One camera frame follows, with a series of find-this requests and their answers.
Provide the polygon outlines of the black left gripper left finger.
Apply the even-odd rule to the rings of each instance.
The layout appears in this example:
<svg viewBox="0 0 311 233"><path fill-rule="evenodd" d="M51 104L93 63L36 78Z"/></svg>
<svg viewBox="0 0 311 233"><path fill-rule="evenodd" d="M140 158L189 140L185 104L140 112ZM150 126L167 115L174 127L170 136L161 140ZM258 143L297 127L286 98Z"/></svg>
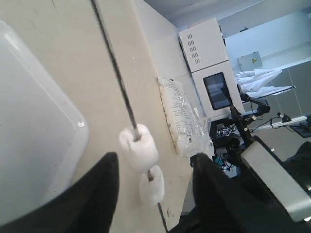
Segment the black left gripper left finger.
<svg viewBox="0 0 311 233"><path fill-rule="evenodd" d="M119 194L119 160L106 153L65 192L0 227L2 233L107 233Z"/></svg>

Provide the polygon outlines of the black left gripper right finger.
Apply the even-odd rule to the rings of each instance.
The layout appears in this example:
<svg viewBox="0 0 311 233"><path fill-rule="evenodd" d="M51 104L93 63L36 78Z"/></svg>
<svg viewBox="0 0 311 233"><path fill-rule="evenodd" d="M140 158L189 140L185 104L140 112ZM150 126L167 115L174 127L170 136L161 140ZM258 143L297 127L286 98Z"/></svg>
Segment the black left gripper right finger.
<svg viewBox="0 0 311 233"><path fill-rule="evenodd" d="M269 209L228 178L204 153L191 157L195 208L172 233L299 233L282 211Z"/></svg>

